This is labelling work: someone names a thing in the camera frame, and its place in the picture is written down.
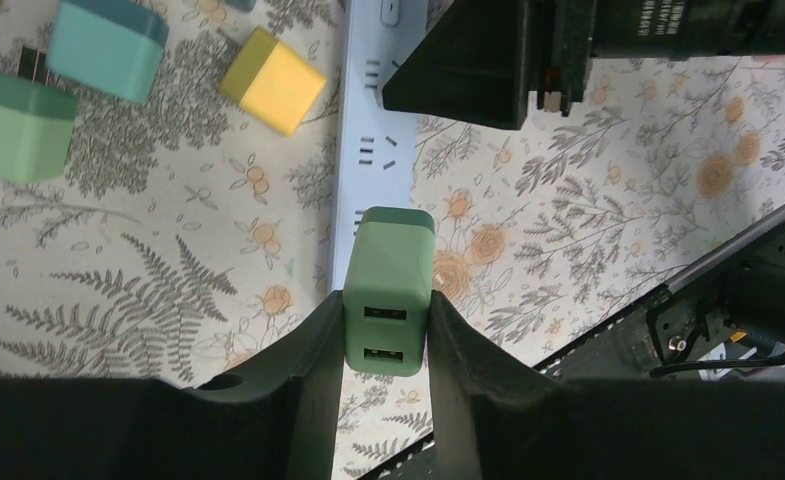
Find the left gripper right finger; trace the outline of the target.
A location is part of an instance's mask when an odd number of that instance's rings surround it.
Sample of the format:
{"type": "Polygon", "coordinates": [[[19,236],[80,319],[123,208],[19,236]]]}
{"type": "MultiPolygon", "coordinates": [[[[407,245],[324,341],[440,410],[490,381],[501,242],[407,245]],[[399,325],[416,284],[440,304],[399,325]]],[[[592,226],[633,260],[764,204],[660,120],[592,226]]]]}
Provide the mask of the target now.
{"type": "Polygon", "coordinates": [[[440,292],[427,352],[438,479],[785,479],[785,383],[558,383],[440,292]]]}

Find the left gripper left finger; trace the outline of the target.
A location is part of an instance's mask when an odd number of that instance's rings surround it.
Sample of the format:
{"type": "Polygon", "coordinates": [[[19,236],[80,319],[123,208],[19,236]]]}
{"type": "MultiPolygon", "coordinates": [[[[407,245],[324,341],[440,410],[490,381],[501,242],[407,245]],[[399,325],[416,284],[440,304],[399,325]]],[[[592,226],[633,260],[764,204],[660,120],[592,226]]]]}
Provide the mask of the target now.
{"type": "Polygon", "coordinates": [[[344,366],[340,292],[197,388],[0,378],[0,479],[327,479],[344,366]]]}

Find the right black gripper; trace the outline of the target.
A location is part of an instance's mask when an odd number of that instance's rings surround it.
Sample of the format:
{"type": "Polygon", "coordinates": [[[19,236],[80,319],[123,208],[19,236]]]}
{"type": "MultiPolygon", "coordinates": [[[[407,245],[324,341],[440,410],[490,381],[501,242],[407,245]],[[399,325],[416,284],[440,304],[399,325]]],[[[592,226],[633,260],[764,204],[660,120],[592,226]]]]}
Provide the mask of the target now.
{"type": "Polygon", "coordinates": [[[455,1],[386,81],[382,105],[518,130],[530,89],[539,110],[567,117],[589,78],[596,7],[587,0],[455,1]]]}

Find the blue power strip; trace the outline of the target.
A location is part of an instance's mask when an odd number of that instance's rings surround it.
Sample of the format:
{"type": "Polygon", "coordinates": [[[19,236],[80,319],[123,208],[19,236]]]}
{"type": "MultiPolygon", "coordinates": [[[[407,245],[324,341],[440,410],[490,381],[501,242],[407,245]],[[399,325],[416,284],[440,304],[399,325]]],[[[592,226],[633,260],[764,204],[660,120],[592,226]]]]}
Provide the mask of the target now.
{"type": "MultiPolygon", "coordinates": [[[[344,285],[355,232],[375,205],[406,207],[414,181],[414,114],[381,107],[381,88],[425,36],[425,1],[349,1],[340,85],[340,132],[328,287],[344,285]]],[[[427,380],[345,369],[333,478],[358,479],[423,437],[427,380]]]]}

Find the green plug cube bottom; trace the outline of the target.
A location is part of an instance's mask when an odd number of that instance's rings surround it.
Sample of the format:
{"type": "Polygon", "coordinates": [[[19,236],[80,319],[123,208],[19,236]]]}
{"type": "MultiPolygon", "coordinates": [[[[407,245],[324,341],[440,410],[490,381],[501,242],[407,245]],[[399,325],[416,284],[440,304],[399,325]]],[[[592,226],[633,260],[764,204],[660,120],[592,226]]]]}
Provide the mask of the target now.
{"type": "Polygon", "coordinates": [[[365,211],[342,292],[345,360],[352,370],[396,377],[421,370],[435,244],[434,219],[423,210],[365,211]]]}

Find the green plug cube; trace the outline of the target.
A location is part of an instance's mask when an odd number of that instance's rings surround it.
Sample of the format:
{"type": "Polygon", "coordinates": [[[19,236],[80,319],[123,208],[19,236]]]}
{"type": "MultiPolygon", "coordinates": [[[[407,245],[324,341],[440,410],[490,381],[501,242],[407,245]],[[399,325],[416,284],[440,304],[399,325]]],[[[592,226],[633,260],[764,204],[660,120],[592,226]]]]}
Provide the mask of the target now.
{"type": "Polygon", "coordinates": [[[421,370],[435,244],[434,219],[423,210],[365,211],[342,292],[345,360],[352,370],[396,377],[421,370]]]}
{"type": "Polygon", "coordinates": [[[64,172],[78,99],[47,80],[46,55],[30,47],[15,74],[0,72],[0,179],[34,183],[64,172]]]}

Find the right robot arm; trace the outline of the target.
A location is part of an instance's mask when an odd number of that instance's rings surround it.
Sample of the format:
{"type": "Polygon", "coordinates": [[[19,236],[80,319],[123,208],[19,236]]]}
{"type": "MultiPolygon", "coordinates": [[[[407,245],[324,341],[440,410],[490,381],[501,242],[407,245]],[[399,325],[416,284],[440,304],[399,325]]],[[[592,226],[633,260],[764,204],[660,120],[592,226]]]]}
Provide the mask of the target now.
{"type": "Polygon", "coordinates": [[[382,89],[392,111],[517,130],[595,59],[785,55],[785,0],[456,1],[382,89]]]}

